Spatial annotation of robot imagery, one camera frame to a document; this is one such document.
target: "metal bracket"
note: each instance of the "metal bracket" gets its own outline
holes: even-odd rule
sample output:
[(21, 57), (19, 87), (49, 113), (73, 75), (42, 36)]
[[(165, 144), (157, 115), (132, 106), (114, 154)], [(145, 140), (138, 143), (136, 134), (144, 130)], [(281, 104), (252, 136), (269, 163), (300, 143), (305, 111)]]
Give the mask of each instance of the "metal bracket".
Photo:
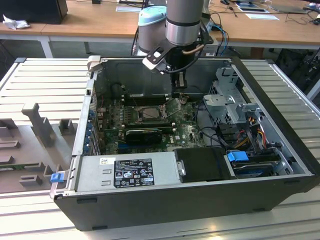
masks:
[(104, 61), (101, 59), (101, 56), (94, 55), (88, 58), (87, 67), (90, 73), (102, 69), (102, 63)]

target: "paper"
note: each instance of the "paper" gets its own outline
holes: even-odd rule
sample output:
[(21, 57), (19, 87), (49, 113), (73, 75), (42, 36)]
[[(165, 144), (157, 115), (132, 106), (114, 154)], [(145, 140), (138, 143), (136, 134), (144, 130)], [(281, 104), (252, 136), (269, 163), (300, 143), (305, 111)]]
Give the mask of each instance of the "paper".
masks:
[(140, 7), (132, 7), (132, 6), (117, 6), (115, 9), (116, 12), (133, 12), (133, 13), (140, 13)]
[(10, 18), (7, 18), (5, 15), (3, 15), (3, 19), (4, 21), (2, 21), (2, 23), (9, 29), (16, 30), (30, 27), (30, 25), (24, 20), (12, 20)]
[(250, 19), (261, 19), (261, 20), (279, 20), (274, 15), (267, 15), (267, 14), (252, 14), (252, 13), (246, 13), (248, 18)]

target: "black box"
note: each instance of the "black box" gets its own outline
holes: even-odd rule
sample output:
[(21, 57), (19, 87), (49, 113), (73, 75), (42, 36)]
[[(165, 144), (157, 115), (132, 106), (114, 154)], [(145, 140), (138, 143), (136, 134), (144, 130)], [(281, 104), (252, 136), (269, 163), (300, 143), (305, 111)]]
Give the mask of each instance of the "black box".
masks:
[(66, 0), (2, 0), (0, 16), (28, 23), (61, 24), (67, 15)]

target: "blue tab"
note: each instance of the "blue tab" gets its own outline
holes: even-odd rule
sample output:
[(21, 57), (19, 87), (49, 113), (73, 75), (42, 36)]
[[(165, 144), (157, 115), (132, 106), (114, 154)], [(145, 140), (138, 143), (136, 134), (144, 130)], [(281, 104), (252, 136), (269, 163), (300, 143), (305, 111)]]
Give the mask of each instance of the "blue tab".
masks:
[(63, 183), (65, 174), (63, 172), (51, 174), (51, 183)]
[(245, 151), (232, 151), (227, 154), (227, 157), (230, 162), (248, 161), (249, 160)]

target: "power supply label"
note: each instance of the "power supply label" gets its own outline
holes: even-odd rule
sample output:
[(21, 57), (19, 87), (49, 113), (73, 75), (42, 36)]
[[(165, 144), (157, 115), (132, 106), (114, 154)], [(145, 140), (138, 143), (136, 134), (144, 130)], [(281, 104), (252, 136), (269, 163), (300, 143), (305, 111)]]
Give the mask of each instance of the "power supply label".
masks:
[(155, 185), (151, 158), (114, 161), (115, 188)]

